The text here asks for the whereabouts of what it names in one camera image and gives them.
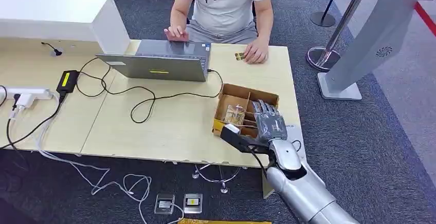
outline speaker grille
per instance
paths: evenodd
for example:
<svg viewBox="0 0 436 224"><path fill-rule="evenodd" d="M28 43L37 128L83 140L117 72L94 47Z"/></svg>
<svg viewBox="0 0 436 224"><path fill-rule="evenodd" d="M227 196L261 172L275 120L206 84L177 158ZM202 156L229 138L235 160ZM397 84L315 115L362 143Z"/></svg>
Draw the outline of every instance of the speaker grille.
<svg viewBox="0 0 436 224"><path fill-rule="evenodd" d="M379 57L379 58L384 58L388 55L390 55L393 51L392 47L383 47L380 48L379 50L377 50L377 52L375 53L375 56Z"/></svg>

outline silver robotic arm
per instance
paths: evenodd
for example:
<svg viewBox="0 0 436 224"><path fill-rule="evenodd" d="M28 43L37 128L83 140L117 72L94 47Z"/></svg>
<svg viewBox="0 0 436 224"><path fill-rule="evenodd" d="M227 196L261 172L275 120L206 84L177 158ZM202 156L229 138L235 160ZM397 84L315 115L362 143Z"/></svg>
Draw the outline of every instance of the silver robotic arm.
<svg viewBox="0 0 436 224"><path fill-rule="evenodd" d="M273 140L269 148L274 152L276 165L267 169L267 181L305 223L358 223L338 205L306 160L300 160L290 141Z"/></svg>
<svg viewBox="0 0 436 224"><path fill-rule="evenodd" d="M221 138L241 152L269 155L267 181L305 223L358 224L308 165L301 130L286 126L279 112L261 100L254 105L258 137L239 135L237 127L227 124Z"/></svg>

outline power adapter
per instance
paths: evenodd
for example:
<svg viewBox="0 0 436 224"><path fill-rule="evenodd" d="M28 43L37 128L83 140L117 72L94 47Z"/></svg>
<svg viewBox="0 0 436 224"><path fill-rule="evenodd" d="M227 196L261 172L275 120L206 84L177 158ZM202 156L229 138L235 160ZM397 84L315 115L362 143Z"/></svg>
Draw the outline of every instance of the power adapter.
<svg viewBox="0 0 436 224"><path fill-rule="evenodd" d="M56 91L60 94L61 102L63 101L63 99L65 99L65 96L68 93L72 93L74 91L74 87L77 84L77 79L79 78L79 74L80 72L76 70L63 72L58 87L56 88Z"/></svg>

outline white power strip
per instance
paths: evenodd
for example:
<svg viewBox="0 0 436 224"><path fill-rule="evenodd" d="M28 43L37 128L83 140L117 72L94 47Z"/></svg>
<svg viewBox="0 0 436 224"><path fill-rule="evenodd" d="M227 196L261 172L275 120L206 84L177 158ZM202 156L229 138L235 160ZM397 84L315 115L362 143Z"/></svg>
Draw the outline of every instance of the white power strip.
<svg viewBox="0 0 436 224"><path fill-rule="evenodd" d="M40 99L40 100L49 100L53 97L53 94L47 88L6 87L6 91L7 91L7 98L8 99L13 99L15 94L32 95L32 96L34 96L35 99ZM5 96L5 90L3 88L0 88L0 97L4 97L4 96Z"/></svg>

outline light wood tabletop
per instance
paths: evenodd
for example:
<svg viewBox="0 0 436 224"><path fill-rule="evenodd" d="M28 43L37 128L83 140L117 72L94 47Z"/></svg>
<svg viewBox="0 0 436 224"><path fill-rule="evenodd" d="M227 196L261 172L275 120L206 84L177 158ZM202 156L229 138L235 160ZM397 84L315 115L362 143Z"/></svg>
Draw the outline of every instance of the light wood tabletop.
<svg viewBox="0 0 436 224"><path fill-rule="evenodd" d="M56 87L65 70L79 70L83 64L101 52L98 43L73 41L46 41L55 47L63 48L59 57L51 57L49 46L41 45L41 40L0 39L0 85L7 87L43 87L56 92ZM103 76L108 66L95 61L85 70L96 76ZM115 76L111 72L106 80L111 82ZM87 77L79 79L84 92L98 93L100 82ZM69 94L62 108L52 123L42 148L51 152L80 153L92 128L93 122L103 103L103 94L96 98L87 98L77 90ZM8 100L0 107L0 146L8 144L6 139L6 122L12 110L13 100ZM41 121L49 117L56 109L56 101L36 100L16 117L11 125L13 141L23 137ZM30 137L16 147L22 150L36 150L35 141Z"/></svg>
<svg viewBox="0 0 436 224"><path fill-rule="evenodd" d="M63 48L60 57L51 57L50 48L40 40L0 39L0 84L8 87L45 87L56 92L65 70L79 70L101 49L97 43L46 41ZM139 40L131 40L126 54L135 54ZM279 95L279 111L287 124L300 125L289 54L286 47L270 46L269 60L262 65L247 65L237 61L234 54L243 52L244 45L213 44L209 68L218 71L224 83L241 85ZM85 72L103 76L108 66L100 60L90 63ZM128 79L115 70L105 78L111 91L144 86L158 97L180 92L215 95L220 79L208 73L206 83ZM81 89L89 94L101 90L100 81L86 76L79 79ZM212 122L218 98L179 96L157 100L148 121L136 124L130 119L131 108L151 98L143 89L120 95L102 94L96 98L81 95L77 89L69 94L43 141L42 148L51 152L74 153L107 157L212 163L258 167L251 154L244 154L212 133ZM0 120L9 117L13 102L0 108ZM134 118L144 119L151 102L141 105ZM24 110L11 129L12 140L27 134L56 108L55 100L36 101ZM6 145L5 133L0 133L0 146ZM16 145L19 149L35 150L32 138ZM267 156L260 155L268 163Z"/></svg>
<svg viewBox="0 0 436 224"><path fill-rule="evenodd" d="M131 43L131 53L136 51L138 43ZM209 68L218 71L224 83L279 95L279 111L286 123L300 125L287 48L270 46L269 60L262 65L237 61L234 54L244 49L244 45L213 44ZM214 95L220 90L221 83L214 72L208 74L206 83L128 79L116 72L110 90L122 91L133 86L147 87L157 97L162 97L180 92ZM218 98L179 96L157 100L149 120L142 124L134 123L130 118L132 107L151 97L143 89L105 96L81 153L259 167L251 154L240 153L213 135L212 123ZM134 118L144 119L150 105L151 102L148 102L137 108ZM267 165L267 156L260 155L260 158Z"/></svg>

